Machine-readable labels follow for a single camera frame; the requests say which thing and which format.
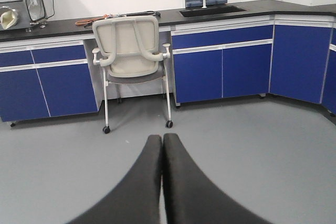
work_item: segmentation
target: floor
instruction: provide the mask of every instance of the floor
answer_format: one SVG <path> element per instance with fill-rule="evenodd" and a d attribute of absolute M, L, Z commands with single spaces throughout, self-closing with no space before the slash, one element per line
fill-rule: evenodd
<path fill-rule="evenodd" d="M 324 108 L 270 95 L 190 103 L 173 108 L 166 129 L 164 102 L 109 101 L 107 135 L 103 110 L 0 123 L 0 224 L 66 223 L 118 183 L 148 135 L 166 132 L 219 188 L 274 224 L 336 223 L 336 119 Z"/>

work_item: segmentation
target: countertop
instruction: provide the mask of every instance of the countertop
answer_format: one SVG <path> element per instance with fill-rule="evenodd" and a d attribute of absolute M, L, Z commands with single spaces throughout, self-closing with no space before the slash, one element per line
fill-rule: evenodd
<path fill-rule="evenodd" d="M 215 14 L 197 17 L 183 17 L 180 9 L 160 10 L 161 17 L 158 17 L 159 26 L 172 26 L 178 24 L 188 24 L 197 22 L 207 22 L 221 19 L 232 19 L 242 17 L 253 17 L 272 14 L 292 14 L 292 15 L 326 15 L 336 17 L 336 4 L 321 6 L 306 6 L 293 3 L 287 3 L 275 0 L 258 0 L 249 2 L 229 3 L 246 9 L 243 12 Z M 79 19 L 66 19 L 48 22 L 46 28 L 33 27 L 31 32 L 25 29 L 0 31 L 0 42 L 37 39 L 57 36 L 92 34 L 92 26 L 84 28 L 76 26 L 75 22 Z"/>

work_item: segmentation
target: white cabinet trim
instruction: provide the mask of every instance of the white cabinet trim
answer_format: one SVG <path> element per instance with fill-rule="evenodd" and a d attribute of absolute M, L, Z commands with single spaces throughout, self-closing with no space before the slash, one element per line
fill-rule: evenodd
<path fill-rule="evenodd" d="M 28 70 L 28 69 L 35 69 L 35 65 L 28 64 L 28 65 L 20 65 L 20 66 L 1 67 L 0 72 L 11 72 L 11 71 Z"/>
<path fill-rule="evenodd" d="M 65 60 L 58 62 L 47 62 L 47 63 L 36 63 L 35 67 L 39 68 L 51 68 L 51 67 L 62 67 L 62 66 L 71 66 L 71 65 L 79 65 L 79 64 L 87 64 L 88 60 Z"/>
<path fill-rule="evenodd" d="M 48 63 L 37 63 L 37 64 L 28 64 L 28 65 L 20 65 L 20 66 L 2 67 L 2 68 L 0 68 L 0 72 L 11 72 L 11 71 L 27 70 L 27 69 L 71 66 L 71 65 L 79 65 L 79 64 L 87 64 L 87 63 L 88 63 L 87 59 L 66 60 L 66 61 L 58 61 L 58 62 L 48 62 Z"/>
<path fill-rule="evenodd" d="M 83 40 L 50 42 L 50 43 L 43 43 L 43 44 L 36 43 L 36 44 L 33 44 L 33 45 L 27 45 L 27 46 L 9 46 L 9 47 L 3 47 L 3 48 L 0 48 L 0 53 L 2 53 L 2 52 L 30 51 L 30 50 L 37 50 L 37 49 L 57 48 L 57 47 L 69 47 L 69 46 L 80 46 L 80 45 L 83 45 Z"/>
<path fill-rule="evenodd" d="M 244 26 L 246 23 L 256 23 L 256 22 L 267 22 L 274 21 L 273 15 L 265 15 L 265 16 L 255 16 L 255 17 L 247 17 L 247 18 L 233 18 L 233 19 L 222 19 L 216 21 L 208 21 L 208 22 L 199 22 L 199 23 L 190 23 L 190 24 L 182 24 L 172 26 L 172 34 L 173 30 L 189 30 L 189 29 L 199 29 L 199 28 L 210 28 L 212 26 L 227 26 L 227 25 L 238 25 Z"/>
<path fill-rule="evenodd" d="M 329 49 L 336 52 L 336 45 L 330 45 Z"/>
<path fill-rule="evenodd" d="M 193 29 L 185 29 L 185 30 L 176 30 L 172 31 L 172 36 L 176 35 L 186 35 L 186 34 L 198 34 L 198 33 L 206 33 L 209 31 L 223 31 L 223 30 L 231 30 L 231 29 L 239 29 L 239 28 L 249 28 L 249 27 L 258 27 L 258 26 L 270 26 L 273 25 L 273 20 L 266 21 L 258 21 L 252 23 L 239 23 L 239 24 L 230 24 L 230 25 L 221 25 L 221 26 L 213 26 L 213 27 L 199 27 Z"/>
<path fill-rule="evenodd" d="M 214 51 L 214 50 L 222 50 L 222 49 L 237 48 L 237 47 L 266 45 L 266 44 L 272 44 L 272 43 L 273 43 L 273 39 L 262 39 L 262 40 L 253 40 L 253 41 L 244 41 L 244 42 L 237 42 L 237 43 L 230 43 L 230 44 L 214 45 L 214 46 L 174 49 L 173 54 L 174 55 L 187 54 L 190 52 Z"/>
<path fill-rule="evenodd" d="M 331 22 L 320 21 L 297 21 L 297 20 L 275 20 L 276 25 L 280 26 L 312 26 L 312 27 L 326 27 L 332 28 Z"/>
<path fill-rule="evenodd" d="M 37 39 L 25 39 L 17 41 L 7 41 L 0 42 L 0 48 L 14 48 L 22 46 L 35 46 L 39 44 L 53 44 L 57 42 L 70 42 L 76 40 L 94 39 L 95 36 L 92 34 L 83 35 L 70 35 L 70 36 L 60 36 L 60 37 L 49 37 L 49 38 L 37 38 Z"/>
<path fill-rule="evenodd" d="M 289 20 L 289 21 L 307 21 L 307 22 L 334 22 L 332 16 L 319 15 L 275 15 L 275 20 Z"/>

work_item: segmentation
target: chair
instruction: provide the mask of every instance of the chair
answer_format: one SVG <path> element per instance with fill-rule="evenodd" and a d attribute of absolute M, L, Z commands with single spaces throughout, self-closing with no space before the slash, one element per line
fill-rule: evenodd
<path fill-rule="evenodd" d="M 117 17 L 95 21 L 92 25 L 98 48 L 92 53 L 93 64 L 100 65 L 103 71 L 103 90 L 105 100 L 105 127 L 110 132 L 106 88 L 115 84 L 118 103 L 121 102 L 118 85 L 138 84 L 162 79 L 166 92 L 168 121 L 171 128 L 171 108 L 169 82 L 165 59 L 170 58 L 170 44 L 163 44 L 166 53 L 159 52 L 159 24 L 153 16 Z"/>

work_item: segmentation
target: cabinet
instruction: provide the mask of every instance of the cabinet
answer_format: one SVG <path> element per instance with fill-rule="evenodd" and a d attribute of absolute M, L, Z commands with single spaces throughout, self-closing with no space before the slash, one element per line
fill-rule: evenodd
<path fill-rule="evenodd" d="M 332 43 L 333 45 L 336 45 L 336 28 L 333 29 L 331 43 Z"/>
<path fill-rule="evenodd" d="M 269 20 L 172 32 L 177 104 L 267 93 Z"/>
<path fill-rule="evenodd" d="M 98 110 L 82 41 L 0 50 L 2 121 Z"/>
<path fill-rule="evenodd" d="M 330 23 L 275 25 L 270 93 L 320 103 Z"/>
<path fill-rule="evenodd" d="M 330 51 L 322 104 L 336 114 L 336 46 Z"/>
<path fill-rule="evenodd" d="M 271 44 L 225 49 L 223 97 L 268 93 Z"/>
<path fill-rule="evenodd" d="M 177 102 L 222 97 L 222 50 L 177 54 L 174 71 Z"/>

